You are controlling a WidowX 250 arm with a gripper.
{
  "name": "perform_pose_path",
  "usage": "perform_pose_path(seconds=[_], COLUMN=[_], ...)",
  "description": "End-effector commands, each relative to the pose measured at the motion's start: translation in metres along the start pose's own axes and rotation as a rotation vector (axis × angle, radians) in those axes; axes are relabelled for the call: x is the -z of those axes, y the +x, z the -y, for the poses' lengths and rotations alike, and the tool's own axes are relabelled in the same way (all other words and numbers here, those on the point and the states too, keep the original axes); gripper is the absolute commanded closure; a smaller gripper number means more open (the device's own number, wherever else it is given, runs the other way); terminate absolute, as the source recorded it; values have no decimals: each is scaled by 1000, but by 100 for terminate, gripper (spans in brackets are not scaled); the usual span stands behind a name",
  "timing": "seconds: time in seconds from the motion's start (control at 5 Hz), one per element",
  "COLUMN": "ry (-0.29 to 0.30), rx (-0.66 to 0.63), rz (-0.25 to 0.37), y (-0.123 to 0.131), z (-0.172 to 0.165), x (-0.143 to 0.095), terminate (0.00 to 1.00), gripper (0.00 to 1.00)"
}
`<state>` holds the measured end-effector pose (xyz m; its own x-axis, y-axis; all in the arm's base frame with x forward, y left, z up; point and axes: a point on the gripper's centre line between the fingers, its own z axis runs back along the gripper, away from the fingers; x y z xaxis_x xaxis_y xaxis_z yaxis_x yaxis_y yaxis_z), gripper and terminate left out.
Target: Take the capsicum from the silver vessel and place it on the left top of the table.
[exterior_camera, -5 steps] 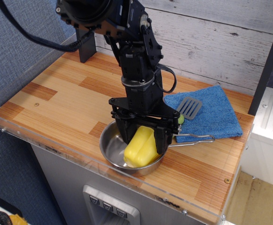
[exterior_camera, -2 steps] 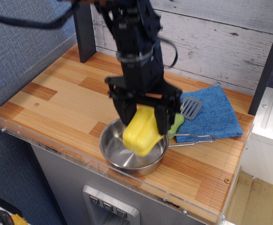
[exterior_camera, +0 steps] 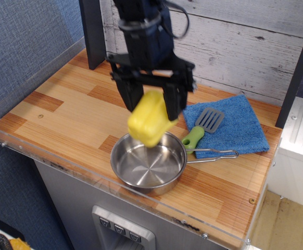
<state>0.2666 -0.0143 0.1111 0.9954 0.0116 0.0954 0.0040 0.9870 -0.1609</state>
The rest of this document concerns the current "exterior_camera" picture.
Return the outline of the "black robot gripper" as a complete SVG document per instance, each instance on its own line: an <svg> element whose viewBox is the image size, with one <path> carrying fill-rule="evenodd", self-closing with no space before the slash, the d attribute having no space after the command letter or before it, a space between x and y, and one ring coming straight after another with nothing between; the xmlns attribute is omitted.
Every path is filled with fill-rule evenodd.
<svg viewBox="0 0 303 250"><path fill-rule="evenodd" d="M109 55L107 60L113 65L120 65L128 76L137 76L137 72L168 70L173 72L174 83L166 83L163 97L170 121L178 119L186 107L187 92L194 89L192 70L195 65L177 57L174 52L170 13L158 11L151 19L120 19L119 29L123 32L126 54ZM133 111L144 94L143 86L135 79L116 79L117 89L129 111Z"/></svg>

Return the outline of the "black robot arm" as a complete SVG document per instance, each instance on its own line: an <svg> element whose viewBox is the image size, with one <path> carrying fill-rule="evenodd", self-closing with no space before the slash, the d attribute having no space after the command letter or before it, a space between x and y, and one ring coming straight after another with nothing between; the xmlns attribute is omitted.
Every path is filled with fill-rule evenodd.
<svg viewBox="0 0 303 250"><path fill-rule="evenodd" d="M111 76L126 108L133 111L144 94L143 86L163 89L168 119L178 118L195 88L195 65L174 53L170 8L186 10L170 1L115 1L127 46L126 54L108 55Z"/></svg>

